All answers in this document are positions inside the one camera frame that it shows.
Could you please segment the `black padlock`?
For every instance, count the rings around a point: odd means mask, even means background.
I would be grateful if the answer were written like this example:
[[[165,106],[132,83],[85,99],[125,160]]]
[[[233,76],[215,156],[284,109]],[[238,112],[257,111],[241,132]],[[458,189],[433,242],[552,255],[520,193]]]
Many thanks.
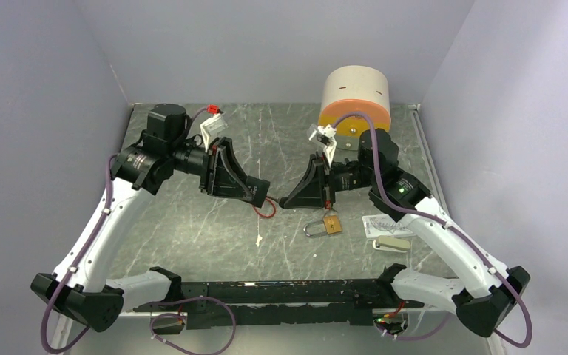
[[[262,207],[268,194],[271,183],[268,180],[259,179],[257,177],[248,176],[246,186],[252,193],[251,205],[254,207]]]

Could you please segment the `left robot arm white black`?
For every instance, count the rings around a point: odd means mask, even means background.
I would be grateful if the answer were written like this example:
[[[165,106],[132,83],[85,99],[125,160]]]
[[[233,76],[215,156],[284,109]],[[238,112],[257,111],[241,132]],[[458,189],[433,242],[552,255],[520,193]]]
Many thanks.
[[[231,139],[217,138],[221,111],[209,107],[203,144],[189,137],[193,119],[183,106],[158,104],[148,113],[138,141],[109,162],[101,200],[67,256],[49,274],[37,274],[32,291],[49,311],[97,332],[108,329],[123,311],[155,303],[164,311],[182,300],[180,276],[160,267],[112,280],[109,270],[125,237],[162,185],[175,172],[199,178],[202,193],[261,207],[269,182],[247,175]]]

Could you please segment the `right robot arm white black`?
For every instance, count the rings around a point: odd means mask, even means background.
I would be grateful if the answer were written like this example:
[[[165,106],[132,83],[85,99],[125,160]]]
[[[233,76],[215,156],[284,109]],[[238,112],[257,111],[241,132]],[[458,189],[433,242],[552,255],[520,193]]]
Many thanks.
[[[308,139],[320,150],[309,158],[302,180],[283,209],[329,209],[335,194],[368,188],[373,205],[427,243],[455,273],[450,283],[394,264],[378,278],[377,297],[394,307],[402,300],[432,305],[457,316],[467,329],[490,337],[519,304],[530,281],[521,266],[508,267],[476,245],[447,215],[438,200],[417,177],[399,167],[399,147],[383,129],[366,130],[359,137],[357,159],[334,162],[335,131],[311,126]]]

